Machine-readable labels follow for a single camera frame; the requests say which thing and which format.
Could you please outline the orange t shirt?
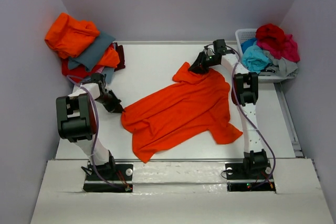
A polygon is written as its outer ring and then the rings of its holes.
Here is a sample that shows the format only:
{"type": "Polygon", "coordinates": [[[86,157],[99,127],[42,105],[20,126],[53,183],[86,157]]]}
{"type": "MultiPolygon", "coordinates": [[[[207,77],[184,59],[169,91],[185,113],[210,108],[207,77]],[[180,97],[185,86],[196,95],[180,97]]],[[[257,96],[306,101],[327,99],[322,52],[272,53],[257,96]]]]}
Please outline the orange t shirt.
{"type": "Polygon", "coordinates": [[[127,106],[121,124],[132,134],[132,151],[142,162],[209,131],[216,144],[230,144],[242,131],[230,123],[230,85],[214,69],[189,71],[185,62],[167,86],[127,106]]]}

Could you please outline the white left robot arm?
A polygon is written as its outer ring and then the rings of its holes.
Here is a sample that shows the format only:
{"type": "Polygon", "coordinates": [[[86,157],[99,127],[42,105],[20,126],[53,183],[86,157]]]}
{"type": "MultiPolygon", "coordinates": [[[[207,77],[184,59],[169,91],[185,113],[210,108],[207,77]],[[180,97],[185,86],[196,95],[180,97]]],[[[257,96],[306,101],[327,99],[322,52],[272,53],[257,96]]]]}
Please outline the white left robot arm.
{"type": "Polygon", "coordinates": [[[76,83],[77,90],[56,99],[57,128],[61,139],[77,145],[89,158],[83,168],[87,175],[101,180],[112,179],[116,163],[111,152],[98,139],[99,119],[96,103],[109,113],[121,114],[121,100],[107,88],[106,75],[94,73],[89,79],[76,83]]]}

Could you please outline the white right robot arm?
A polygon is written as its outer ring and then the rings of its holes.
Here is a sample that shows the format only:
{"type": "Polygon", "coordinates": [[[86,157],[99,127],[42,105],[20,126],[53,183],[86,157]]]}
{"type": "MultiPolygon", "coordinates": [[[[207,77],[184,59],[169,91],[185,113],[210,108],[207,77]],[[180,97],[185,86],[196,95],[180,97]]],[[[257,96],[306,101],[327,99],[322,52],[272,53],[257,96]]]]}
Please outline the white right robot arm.
{"type": "Polygon", "coordinates": [[[267,153],[263,146],[264,136],[260,132],[256,117],[259,98],[258,73],[250,72],[241,61],[240,53],[228,46],[223,39],[204,46],[189,71],[197,74],[209,72],[210,67],[221,65],[231,73],[232,102],[241,118],[244,137],[244,159],[239,170],[226,169],[227,175],[242,174],[255,178],[269,166],[267,153]]]}

